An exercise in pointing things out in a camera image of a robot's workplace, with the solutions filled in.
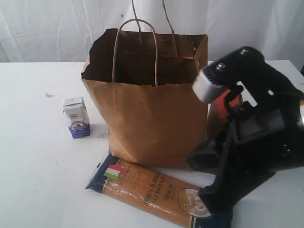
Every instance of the italian flag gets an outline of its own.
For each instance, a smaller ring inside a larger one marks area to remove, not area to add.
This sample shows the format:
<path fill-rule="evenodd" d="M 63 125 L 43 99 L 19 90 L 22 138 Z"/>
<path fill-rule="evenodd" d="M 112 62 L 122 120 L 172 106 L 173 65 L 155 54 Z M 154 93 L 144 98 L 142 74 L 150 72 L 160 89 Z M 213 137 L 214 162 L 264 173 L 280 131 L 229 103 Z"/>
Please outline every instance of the italian flag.
<path fill-rule="evenodd" d="M 106 176 L 108 178 L 112 178 L 114 180 L 118 180 L 118 175 L 123 170 L 124 170 L 123 167 L 110 164 L 109 167 L 104 172 L 104 176 Z"/>

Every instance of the white backdrop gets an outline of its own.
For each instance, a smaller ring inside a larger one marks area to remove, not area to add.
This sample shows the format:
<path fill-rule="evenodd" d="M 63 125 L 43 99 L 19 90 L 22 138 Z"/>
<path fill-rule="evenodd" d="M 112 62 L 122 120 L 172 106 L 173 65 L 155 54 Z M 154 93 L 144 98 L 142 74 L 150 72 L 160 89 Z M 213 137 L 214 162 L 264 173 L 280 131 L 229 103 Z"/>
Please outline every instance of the white backdrop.
<path fill-rule="evenodd" d="M 138 18 L 170 32 L 161 0 L 134 2 Z M 176 33 L 209 35 L 210 60 L 248 45 L 304 64 L 303 0 L 165 2 Z M 0 62 L 84 62 L 92 41 L 131 18 L 131 0 L 0 0 Z"/>

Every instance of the screw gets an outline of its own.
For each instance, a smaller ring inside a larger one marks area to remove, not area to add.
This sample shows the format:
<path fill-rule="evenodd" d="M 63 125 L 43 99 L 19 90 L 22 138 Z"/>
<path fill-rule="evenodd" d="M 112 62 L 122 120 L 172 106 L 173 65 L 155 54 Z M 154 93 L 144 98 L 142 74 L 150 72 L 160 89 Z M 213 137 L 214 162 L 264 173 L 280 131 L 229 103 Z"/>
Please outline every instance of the screw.
<path fill-rule="evenodd" d="M 223 71 L 225 67 L 226 67 L 225 64 L 220 63 L 220 64 L 217 65 L 217 70 L 218 71 Z"/>
<path fill-rule="evenodd" d="M 247 49 L 243 49 L 243 50 L 241 50 L 241 55 L 245 55 L 245 54 L 247 54 L 249 51 L 247 50 Z"/>

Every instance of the pasta package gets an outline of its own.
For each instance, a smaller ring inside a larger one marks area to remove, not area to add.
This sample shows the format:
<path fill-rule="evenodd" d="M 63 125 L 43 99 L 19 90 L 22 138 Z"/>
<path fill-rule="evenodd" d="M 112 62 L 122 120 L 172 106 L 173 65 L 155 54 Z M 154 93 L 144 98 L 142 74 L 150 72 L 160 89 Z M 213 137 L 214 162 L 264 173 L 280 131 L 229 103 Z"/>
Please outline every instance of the pasta package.
<path fill-rule="evenodd" d="M 98 164 L 92 189 L 184 228 L 229 228 L 232 210 L 211 214 L 199 187 L 112 155 Z"/>

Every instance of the table surface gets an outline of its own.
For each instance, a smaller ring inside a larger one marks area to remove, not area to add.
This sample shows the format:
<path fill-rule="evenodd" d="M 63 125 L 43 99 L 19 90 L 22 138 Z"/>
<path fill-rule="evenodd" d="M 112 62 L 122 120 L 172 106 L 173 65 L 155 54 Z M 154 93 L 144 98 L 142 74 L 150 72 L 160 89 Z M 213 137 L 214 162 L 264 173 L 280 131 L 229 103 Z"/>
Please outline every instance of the table surface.
<path fill-rule="evenodd" d="M 268 61 L 304 91 L 289 61 Z M 0 227 L 179 227 L 108 196 L 84 190 L 108 152 L 107 127 L 80 80 L 83 63 L 0 63 Z M 72 139 L 65 98 L 83 96 L 92 134 Z M 211 174 L 158 169 L 204 187 Z M 234 208 L 234 228 L 300 228 L 304 169 L 280 171 Z"/>

